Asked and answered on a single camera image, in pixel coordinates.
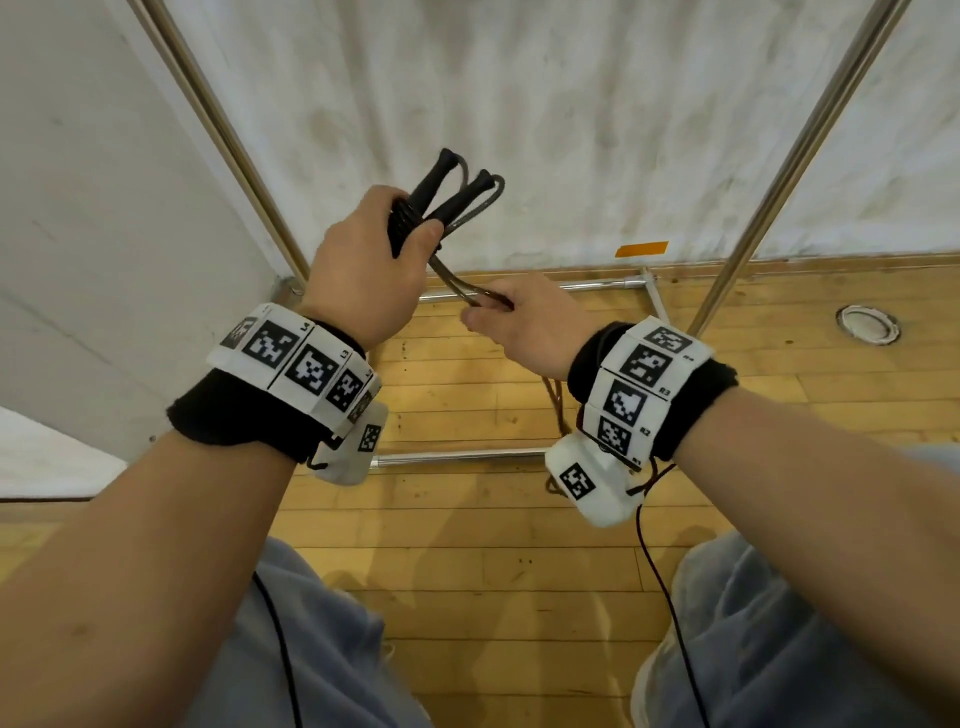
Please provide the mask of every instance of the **forearm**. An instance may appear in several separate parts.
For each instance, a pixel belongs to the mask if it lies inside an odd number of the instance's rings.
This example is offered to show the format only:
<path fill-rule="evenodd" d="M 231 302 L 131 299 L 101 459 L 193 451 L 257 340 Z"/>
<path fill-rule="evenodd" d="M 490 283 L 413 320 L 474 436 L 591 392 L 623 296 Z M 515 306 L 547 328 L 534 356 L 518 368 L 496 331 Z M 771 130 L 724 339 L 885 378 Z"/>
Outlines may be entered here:
<path fill-rule="evenodd" d="M 0 590 L 0 723 L 176 720 L 293 468 L 259 443 L 157 442 Z"/>
<path fill-rule="evenodd" d="M 674 459 L 829 619 L 960 692 L 960 478 L 739 388 Z"/>

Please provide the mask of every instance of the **person's left forearm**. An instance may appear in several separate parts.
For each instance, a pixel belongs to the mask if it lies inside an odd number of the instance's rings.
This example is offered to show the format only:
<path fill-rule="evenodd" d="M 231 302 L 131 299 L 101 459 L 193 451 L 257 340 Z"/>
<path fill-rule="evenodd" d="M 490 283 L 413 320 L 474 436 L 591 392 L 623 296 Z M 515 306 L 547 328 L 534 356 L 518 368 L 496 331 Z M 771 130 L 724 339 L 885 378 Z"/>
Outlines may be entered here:
<path fill-rule="evenodd" d="M 293 469 L 260 443 L 161 438 L 0 591 L 0 722 L 176 720 L 228 634 Z"/>

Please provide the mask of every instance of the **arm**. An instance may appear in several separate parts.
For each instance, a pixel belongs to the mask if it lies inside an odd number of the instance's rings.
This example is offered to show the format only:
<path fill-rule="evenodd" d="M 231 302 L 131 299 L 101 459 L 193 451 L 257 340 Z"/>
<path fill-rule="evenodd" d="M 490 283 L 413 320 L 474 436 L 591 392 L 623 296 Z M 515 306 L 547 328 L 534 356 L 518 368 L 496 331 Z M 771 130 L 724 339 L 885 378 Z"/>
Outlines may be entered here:
<path fill-rule="evenodd" d="M 365 349 L 413 314 L 442 230 L 422 226 L 393 260 L 397 194 L 373 188 L 327 232 L 300 307 Z M 294 465 L 261 443 L 162 437 L 0 588 L 0 724 L 176 721 L 229 632 Z"/>
<path fill-rule="evenodd" d="M 542 276 L 495 281 L 516 304 L 471 330 L 565 378 L 600 328 Z M 960 477 L 739 388 L 687 432 L 677 465 L 798 592 L 884 664 L 960 693 Z"/>

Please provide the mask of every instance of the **hand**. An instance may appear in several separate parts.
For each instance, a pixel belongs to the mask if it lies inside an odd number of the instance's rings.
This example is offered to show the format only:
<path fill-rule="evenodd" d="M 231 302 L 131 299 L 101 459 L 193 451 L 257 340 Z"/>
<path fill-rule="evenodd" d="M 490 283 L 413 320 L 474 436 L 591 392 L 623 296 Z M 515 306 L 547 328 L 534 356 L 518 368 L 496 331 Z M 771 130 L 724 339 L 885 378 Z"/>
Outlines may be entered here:
<path fill-rule="evenodd" d="M 574 357 L 603 327 L 603 322 L 543 274 L 499 279 L 487 287 L 513 301 L 514 310 L 481 299 L 483 306 L 464 309 L 461 321 L 471 331 L 502 345 L 507 358 L 540 376 L 566 380 Z"/>
<path fill-rule="evenodd" d="M 310 266 L 297 312 L 349 334 L 365 352 L 397 334 L 426 289 L 426 263 L 444 226 L 430 220 L 410 233 L 394 260 L 390 207 L 403 190 L 375 185 L 346 220 L 330 226 Z"/>

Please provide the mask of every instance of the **person's right forearm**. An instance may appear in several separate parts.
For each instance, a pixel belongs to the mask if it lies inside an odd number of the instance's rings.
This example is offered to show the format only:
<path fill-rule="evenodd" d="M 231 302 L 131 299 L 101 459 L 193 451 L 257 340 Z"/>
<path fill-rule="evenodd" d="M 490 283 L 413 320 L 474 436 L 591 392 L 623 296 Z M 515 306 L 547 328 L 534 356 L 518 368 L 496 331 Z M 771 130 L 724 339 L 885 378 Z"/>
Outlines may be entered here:
<path fill-rule="evenodd" d="M 960 477 L 740 388 L 674 460 L 828 619 L 960 695 Z"/>

